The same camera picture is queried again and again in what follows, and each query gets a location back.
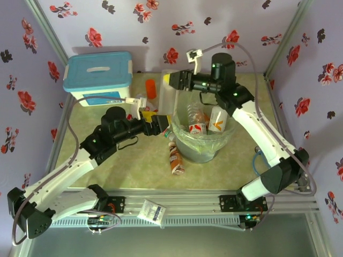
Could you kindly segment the clear bottle green red label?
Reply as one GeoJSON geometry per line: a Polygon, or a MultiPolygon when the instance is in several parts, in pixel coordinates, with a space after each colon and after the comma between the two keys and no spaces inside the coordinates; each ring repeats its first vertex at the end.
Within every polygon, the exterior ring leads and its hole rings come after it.
{"type": "Polygon", "coordinates": [[[173,142],[176,141],[176,135],[173,132],[173,130],[170,128],[165,129],[162,135],[164,138],[168,139],[169,141],[173,141],[173,142]]]}

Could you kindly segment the long clear bottle white cap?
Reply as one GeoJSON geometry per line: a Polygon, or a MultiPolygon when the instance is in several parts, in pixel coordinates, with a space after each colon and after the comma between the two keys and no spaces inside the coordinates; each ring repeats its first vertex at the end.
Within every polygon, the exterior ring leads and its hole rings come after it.
{"type": "Polygon", "coordinates": [[[163,80],[164,75],[174,72],[176,72],[176,70],[170,69],[162,70],[161,72],[158,104],[158,114],[160,115],[173,116],[176,111],[178,91],[163,80]]]}

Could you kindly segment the clear bottle red white label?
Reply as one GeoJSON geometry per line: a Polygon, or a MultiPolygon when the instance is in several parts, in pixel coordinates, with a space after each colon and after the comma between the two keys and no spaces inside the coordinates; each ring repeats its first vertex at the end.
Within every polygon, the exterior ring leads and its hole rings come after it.
{"type": "Polygon", "coordinates": [[[151,111],[151,112],[157,112],[158,111],[158,108],[152,102],[150,102],[149,99],[146,98],[146,96],[141,95],[141,94],[137,94],[136,98],[142,100],[140,107],[139,107],[141,111],[151,111]]]}

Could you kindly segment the clear bottle orange V label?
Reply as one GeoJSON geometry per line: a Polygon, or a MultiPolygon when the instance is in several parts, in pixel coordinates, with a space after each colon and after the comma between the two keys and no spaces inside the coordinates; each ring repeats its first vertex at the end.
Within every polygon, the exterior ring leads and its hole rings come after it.
{"type": "Polygon", "coordinates": [[[223,133],[226,127],[228,113],[219,106],[212,108],[208,131],[210,133],[219,134],[223,133]]]}

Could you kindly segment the brown coffee drink bottle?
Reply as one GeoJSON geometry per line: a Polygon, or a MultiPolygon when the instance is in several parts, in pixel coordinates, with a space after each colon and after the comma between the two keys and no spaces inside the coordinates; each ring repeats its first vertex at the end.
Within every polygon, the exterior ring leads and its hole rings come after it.
{"type": "Polygon", "coordinates": [[[185,172],[181,155],[175,142],[169,142],[169,163],[172,175],[181,175],[185,172]]]}

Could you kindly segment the orange plastic cylinder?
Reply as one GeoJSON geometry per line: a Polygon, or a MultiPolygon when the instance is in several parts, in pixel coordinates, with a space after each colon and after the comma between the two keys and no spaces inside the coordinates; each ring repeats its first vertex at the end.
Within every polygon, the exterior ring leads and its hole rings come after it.
{"type": "Polygon", "coordinates": [[[155,99],[157,97],[156,85],[153,79],[145,81],[146,95],[148,99],[155,99]]]}

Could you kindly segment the blue lidded white storage box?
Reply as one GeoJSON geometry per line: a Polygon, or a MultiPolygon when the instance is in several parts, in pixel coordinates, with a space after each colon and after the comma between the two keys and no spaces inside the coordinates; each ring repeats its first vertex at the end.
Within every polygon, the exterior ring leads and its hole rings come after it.
{"type": "Polygon", "coordinates": [[[93,97],[81,101],[83,107],[119,104],[130,97],[132,77],[132,56],[128,51],[76,55],[65,67],[63,88],[77,100],[93,97]]]}

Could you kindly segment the blue stethoscope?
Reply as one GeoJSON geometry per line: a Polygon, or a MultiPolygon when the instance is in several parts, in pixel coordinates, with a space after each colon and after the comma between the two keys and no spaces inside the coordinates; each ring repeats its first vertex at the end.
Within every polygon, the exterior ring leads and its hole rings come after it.
{"type": "Polygon", "coordinates": [[[253,169],[254,173],[255,173],[257,176],[260,176],[260,173],[259,173],[259,172],[257,171],[257,169],[256,169],[256,159],[257,159],[257,157],[259,157],[259,156],[262,158],[264,164],[265,164],[268,168],[270,167],[270,165],[269,165],[269,163],[268,163],[268,161],[267,161],[267,159],[266,159],[266,157],[265,157],[263,151],[262,151],[258,146],[256,146],[256,147],[255,147],[255,154],[254,154],[254,156],[253,156],[253,158],[252,158],[252,169],[253,169]]]}

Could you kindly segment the white paper packet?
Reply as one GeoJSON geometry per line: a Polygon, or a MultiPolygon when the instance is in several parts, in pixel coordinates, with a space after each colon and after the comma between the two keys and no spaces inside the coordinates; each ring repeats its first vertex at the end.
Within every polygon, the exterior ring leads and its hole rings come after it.
{"type": "Polygon", "coordinates": [[[164,226],[166,211],[166,207],[145,199],[137,217],[162,228],[164,226]]]}

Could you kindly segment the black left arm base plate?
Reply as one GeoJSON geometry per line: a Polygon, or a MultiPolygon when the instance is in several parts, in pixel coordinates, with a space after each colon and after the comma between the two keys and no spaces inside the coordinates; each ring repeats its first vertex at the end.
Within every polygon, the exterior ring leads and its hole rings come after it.
{"type": "Polygon", "coordinates": [[[123,214],[125,200],[124,196],[110,196],[105,205],[105,211],[113,214],[123,214]]]}

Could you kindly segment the aluminium frame cross rail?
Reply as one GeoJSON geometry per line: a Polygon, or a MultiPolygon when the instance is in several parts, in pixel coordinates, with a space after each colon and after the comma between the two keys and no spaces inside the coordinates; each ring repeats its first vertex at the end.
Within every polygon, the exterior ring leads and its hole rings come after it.
{"type": "MultiPolygon", "coordinates": [[[[225,190],[153,190],[116,189],[107,192],[110,196],[125,197],[124,214],[137,215],[144,200],[150,200],[167,208],[170,215],[217,215],[221,212],[222,195],[233,194],[225,190]]],[[[319,212],[316,199],[288,192],[281,192],[272,198],[266,197],[271,214],[319,212]]]]}

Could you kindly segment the aluminium frame post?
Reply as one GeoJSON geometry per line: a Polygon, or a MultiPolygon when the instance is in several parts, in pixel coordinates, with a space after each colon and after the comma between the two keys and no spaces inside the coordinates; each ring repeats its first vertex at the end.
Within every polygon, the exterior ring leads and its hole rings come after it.
{"type": "Polygon", "coordinates": [[[53,50],[57,54],[62,64],[66,65],[68,62],[68,55],[66,54],[60,40],[58,39],[52,25],[50,24],[38,0],[23,0],[23,1],[26,3],[30,11],[32,12],[33,16],[35,17],[36,21],[40,25],[46,38],[48,39],[49,43],[51,44],[53,50]]]}
{"type": "Polygon", "coordinates": [[[305,15],[307,14],[308,10],[312,6],[313,2],[315,0],[301,0],[297,6],[296,13],[289,24],[282,40],[281,43],[279,44],[277,51],[275,52],[271,62],[269,63],[266,71],[264,72],[264,77],[268,78],[275,67],[277,66],[277,63],[279,59],[281,58],[281,55],[284,53],[287,44],[290,42],[292,39],[294,33],[296,32],[297,28],[299,27],[300,23],[304,19],[305,15]]]}

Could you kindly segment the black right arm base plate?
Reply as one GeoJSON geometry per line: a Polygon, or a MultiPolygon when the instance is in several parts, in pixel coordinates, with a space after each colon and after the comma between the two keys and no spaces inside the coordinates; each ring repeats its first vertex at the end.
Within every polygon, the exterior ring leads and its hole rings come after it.
{"type": "Polygon", "coordinates": [[[248,201],[241,195],[220,195],[219,205],[221,212],[265,212],[268,210],[265,197],[248,201]]]}

